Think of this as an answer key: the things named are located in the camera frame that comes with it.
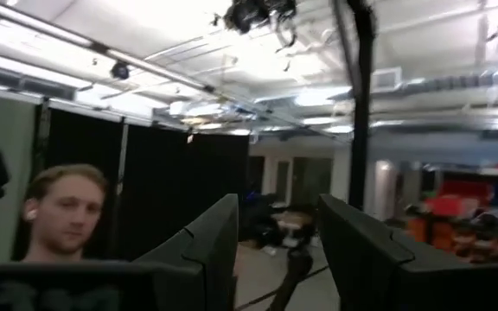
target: man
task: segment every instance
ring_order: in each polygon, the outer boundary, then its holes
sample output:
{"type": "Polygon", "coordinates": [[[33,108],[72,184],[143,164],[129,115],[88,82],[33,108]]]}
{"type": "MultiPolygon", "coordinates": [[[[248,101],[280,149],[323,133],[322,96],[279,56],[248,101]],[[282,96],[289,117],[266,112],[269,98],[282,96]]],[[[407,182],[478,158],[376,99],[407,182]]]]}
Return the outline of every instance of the man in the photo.
{"type": "Polygon", "coordinates": [[[23,261],[80,261],[99,221],[106,184],[103,174],[87,164],[57,166],[37,175],[24,204],[23,217],[31,224],[31,233],[23,261]]]}

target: blond hair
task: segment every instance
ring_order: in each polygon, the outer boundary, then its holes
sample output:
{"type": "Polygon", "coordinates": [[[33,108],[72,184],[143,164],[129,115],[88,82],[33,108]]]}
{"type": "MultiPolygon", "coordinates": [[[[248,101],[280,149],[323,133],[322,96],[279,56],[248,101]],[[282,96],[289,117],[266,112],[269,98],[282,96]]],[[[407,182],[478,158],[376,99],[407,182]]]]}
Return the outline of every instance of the blond hair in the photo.
{"type": "Polygon", "coordinates": [[[99,169],[90,164],[69,164],[54,166],[39,173],[30,183],[26,199],[43,199],[53,184],[69,175],[85,177],[95,183],[103,193],[106,192],[107,180],[99,169]]]}

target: concrete floor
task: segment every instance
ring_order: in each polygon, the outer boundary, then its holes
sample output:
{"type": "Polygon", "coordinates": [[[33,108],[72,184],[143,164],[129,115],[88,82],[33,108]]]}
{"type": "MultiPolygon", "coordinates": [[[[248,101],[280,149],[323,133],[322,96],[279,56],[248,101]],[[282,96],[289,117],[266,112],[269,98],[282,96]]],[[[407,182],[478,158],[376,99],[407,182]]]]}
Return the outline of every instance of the concrete floor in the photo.
{"type": "MultiPolygon", "coordinates": [[[[321,248],[312,247],[311,254],[314,266],[310,273],[328,265],[321,248]]],[[[263,251],[242,250],[236,305],[244,306],[277,289],[287,270],[286,260],[287,250],[278,250],[273,257],[263,251]]],[[[272,299],[246,307],[243,311],[264,311],[272,299]]],[[[297,286],[286,311],[337,311],[338,300],[334,280],[329,270],[325,270],[297,286]]]]}

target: earbud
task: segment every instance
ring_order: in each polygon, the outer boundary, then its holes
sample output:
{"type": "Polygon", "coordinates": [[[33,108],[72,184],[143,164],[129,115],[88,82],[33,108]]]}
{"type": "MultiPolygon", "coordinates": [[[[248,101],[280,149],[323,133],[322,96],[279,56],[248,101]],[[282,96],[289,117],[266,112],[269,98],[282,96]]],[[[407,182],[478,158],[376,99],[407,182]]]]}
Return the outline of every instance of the earbud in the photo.
{"type": "Polygon", "coordinates": [[[28,213],[26,213],[26,220],[27,221],[32,221],[32,220],[35,219],[36,216],[37,216],[37,211],[36,210],[29,211],[28,213]]]}

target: ear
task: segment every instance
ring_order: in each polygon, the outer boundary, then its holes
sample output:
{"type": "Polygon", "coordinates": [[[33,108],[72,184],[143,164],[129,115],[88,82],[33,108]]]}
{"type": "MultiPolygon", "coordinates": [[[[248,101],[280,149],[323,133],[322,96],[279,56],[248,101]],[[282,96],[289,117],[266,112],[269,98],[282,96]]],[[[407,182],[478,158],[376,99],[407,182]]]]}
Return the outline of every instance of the ear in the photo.
{"type": "Polygon", "coordinates": [[[22,218],[28,222],[32,222],[38,215],[38,207],[40,201],[37,199],[28,199],[24,202],[24,211],[22,218]]]}

